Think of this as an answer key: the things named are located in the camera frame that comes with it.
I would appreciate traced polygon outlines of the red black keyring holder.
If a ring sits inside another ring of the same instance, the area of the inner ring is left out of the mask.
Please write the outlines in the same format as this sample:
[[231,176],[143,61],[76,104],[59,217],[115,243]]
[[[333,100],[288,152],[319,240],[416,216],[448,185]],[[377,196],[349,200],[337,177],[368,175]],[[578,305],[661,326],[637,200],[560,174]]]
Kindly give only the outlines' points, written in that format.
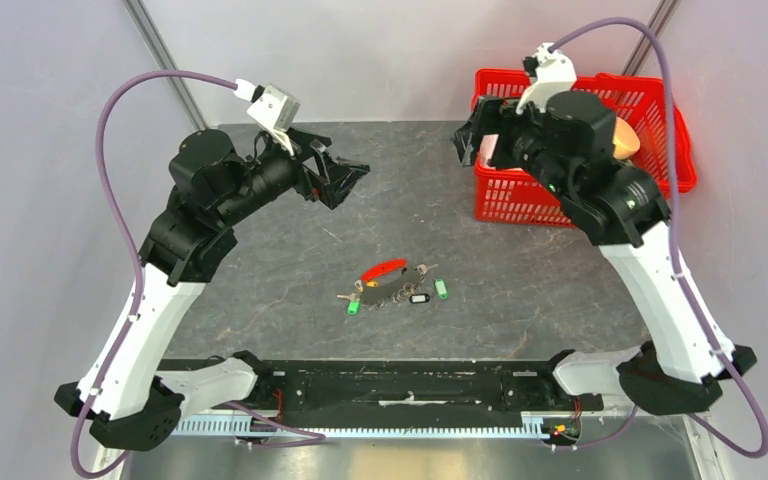
[[359,301],[363,306],[375,307],[407,300],[419,291],[430,269],[426,264],[411,264],[406,258],[376,264],[359,278]]

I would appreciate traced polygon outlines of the white plastic bag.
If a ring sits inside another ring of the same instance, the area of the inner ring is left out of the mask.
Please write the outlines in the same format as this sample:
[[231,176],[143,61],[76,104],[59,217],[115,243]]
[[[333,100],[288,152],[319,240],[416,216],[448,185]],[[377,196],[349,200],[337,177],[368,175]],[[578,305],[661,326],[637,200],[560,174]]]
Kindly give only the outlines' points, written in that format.
[[488,134],[482,138],[480,148],[478,151],[480,155],[480,160],[478,161],[478,164],[481,167],[491,168],[490,160],[494,155],[498,138],[499,138],[498,134]]

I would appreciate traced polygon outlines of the red plastic basket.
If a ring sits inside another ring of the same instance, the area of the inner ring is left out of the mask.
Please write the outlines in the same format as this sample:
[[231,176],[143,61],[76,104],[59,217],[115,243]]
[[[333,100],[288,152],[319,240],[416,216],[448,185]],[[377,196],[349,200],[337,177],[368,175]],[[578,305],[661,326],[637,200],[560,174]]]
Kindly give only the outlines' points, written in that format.
[[[521,70],[483,68],[475,73],[476,103],[481,95],[518,97],[530,80]],[[634,166],[650,173],[669,194],[666,155],[666,115],[663,82],[654,77],[597,73],[580,76],[573,88],[597,95],[635,131],[640,149],[631,157]],[[678,109],[674,110],[676,174],[680,193],[697,184],[692,143]],[[479,157],[473,167],[474,217],[479,221],[551,227],[572,226],[559,202],[521,169],[497,170]]]

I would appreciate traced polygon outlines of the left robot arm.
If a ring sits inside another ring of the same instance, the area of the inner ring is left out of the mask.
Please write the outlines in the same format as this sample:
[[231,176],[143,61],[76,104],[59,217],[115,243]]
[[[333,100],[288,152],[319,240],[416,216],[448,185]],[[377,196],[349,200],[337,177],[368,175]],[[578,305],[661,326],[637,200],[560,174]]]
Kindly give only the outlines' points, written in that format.
[[169,171],[165,210],[138,250],[136,283],[96,364],[60,386],[55,402],[84,416],[101,445],[149,451],[179,422],[232,401],[267,405],[274,383],[254,355],[236,353],[190,371],[165,371],[161,359],[185,313],[235,248],[235,226],[288,191],[338,207],[368,174],[367,164],[333,157],[328,137],[291,129],[291,145],[259,133],[263,149],[241,156],[217,129],[185,138]]

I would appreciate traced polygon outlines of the jar with beige lid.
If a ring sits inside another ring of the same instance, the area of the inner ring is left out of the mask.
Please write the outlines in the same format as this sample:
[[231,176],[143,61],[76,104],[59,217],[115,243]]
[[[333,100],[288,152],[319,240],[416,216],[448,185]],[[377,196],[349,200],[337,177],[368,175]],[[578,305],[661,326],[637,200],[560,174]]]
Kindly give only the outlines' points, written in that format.
[[640,139],[636,131],[626,120],[620,117],[615,120],[613,145],[613,156],[620,161],[629,161],[640,149]]

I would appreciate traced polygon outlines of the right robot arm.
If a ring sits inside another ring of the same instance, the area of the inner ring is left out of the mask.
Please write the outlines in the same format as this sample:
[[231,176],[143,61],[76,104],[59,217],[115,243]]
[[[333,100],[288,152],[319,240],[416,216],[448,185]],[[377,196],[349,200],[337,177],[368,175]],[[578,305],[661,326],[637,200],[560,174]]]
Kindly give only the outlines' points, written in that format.
[[561,409],[577,395],[622,395],[652,415],[707,411],[721,382],[756,363],[754,351],[708,334],[677,275],[669,250],[667,200],[646,171],[613,154],[615,113],[595,95],[566,91],[544,108],[485,95],[453,135],[460,161],[473,165],[483,140],[495,138],[489,157],[500,169],[521,169],[558,200],[562,213],[613,266],[640,312],[650,338],[627,350],[554,356],[552,372],[537,382],[539,400]]

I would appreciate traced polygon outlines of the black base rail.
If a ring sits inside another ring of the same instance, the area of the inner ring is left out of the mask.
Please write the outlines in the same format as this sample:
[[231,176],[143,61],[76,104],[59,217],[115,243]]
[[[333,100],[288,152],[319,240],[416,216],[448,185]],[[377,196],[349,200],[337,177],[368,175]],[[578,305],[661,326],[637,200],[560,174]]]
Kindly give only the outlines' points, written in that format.
[[600,411],[598,395],[565,393],[544,361],[263,360],[240,403],[278,410],[297,428],[514,427],[523,412]]

